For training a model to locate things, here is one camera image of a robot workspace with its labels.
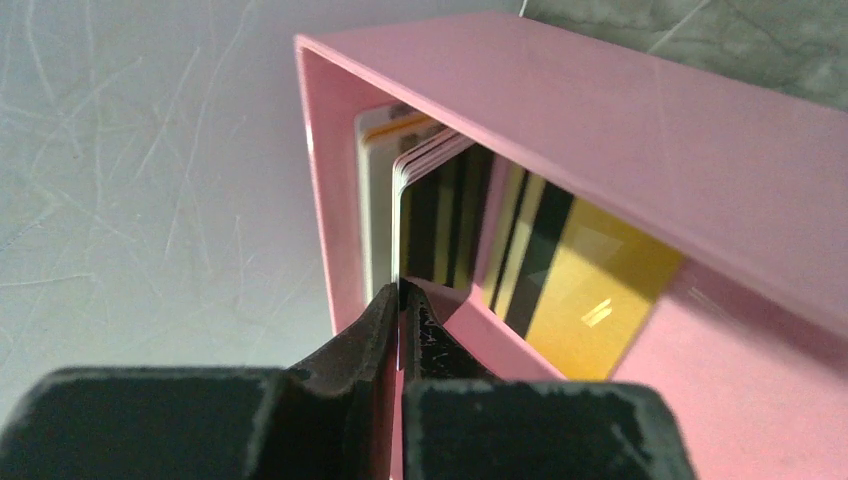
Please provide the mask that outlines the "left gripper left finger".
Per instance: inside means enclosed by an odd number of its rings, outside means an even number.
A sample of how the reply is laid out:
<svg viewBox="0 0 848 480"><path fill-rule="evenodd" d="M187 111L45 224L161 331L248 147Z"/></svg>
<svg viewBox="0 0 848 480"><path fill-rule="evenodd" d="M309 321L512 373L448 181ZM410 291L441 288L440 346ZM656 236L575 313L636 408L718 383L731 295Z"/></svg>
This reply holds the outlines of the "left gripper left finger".
<svg viewBox="0 0 848 480"><path fill-rule="evenodd" d="M398 288L288 368L75 367L1 432L5 479L385 479Z"/></svg>

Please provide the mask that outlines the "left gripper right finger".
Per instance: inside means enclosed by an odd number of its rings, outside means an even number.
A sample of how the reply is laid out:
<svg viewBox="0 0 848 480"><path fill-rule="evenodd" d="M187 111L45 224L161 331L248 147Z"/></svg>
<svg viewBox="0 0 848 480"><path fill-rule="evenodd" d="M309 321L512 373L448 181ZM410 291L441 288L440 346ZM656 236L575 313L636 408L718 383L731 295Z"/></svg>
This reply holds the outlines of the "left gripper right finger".
<svg viewBox="0 0 848 480"><path fill-rule="evenodd" d="M503 380L400 284L407 479L692 479L676 418L634 383Z"/></svg>

